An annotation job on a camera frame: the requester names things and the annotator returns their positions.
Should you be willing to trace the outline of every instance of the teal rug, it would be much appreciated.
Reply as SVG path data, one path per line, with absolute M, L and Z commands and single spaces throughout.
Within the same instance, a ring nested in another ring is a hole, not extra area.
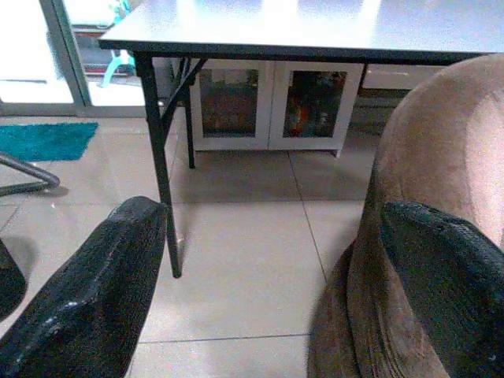
M 98 123 L 0 126 L 0 151 L 25 161 L 79 160 Z

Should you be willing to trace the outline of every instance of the black metal table leg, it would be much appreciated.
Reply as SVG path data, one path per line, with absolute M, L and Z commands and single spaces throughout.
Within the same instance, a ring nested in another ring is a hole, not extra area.
M 168 207 L 166 239 L 172 264 L 172 274 L 175 278 L 182 275 L 179 265 L 179 255 L 176 245 L 175 221 L 173 219 L 172 196 L 170 194 L 168 168 L 165 157 L 165 138 L 158 105 L 158 87 L 152 65 L 152 57 L 148 54 L 135 54 L 136 72 L 142 80 L 145 110 L 149 125 L 150 145 L 154 156 L 157 188 L 161 202 Z
M 195 168 L 195 146 L 192 140 L 192 115 L 191 115 L 191 93 L 187 86 L 183 90 L 183 107 L 186 110 L 186 131 L 187 131 L 187 154 L 189 156 L 189 168 Z

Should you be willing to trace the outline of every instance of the cabinet door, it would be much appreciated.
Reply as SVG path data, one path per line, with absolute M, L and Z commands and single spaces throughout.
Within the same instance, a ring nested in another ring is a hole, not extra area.
M 268 148 L 272 62 L 209 60 L 191 88 L 196 150 Z
M 277 62 L 269 148 L 341 150 L 363 65 Z

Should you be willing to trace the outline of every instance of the tiled floor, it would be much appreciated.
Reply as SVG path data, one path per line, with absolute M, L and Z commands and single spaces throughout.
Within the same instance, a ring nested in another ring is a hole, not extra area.
M 340 159 L 200 152 L 189 170 L 177 115 L 166 153 L 183 277 L 171 277 L 165 254 L 129 376 L 304 377 L 313 307 L 355 236 L 378 138 L 350 132 Z M 22 121 L 40 118 L 0 119 Z M 0 198 L 0 236 L 28 280 L 0 335 L 115 205 L 158 199 L 145 121 L 98 122 L 79 161 L 40 164 L 59 190 Z M 0 184 L 19 179 L 0 170 Z

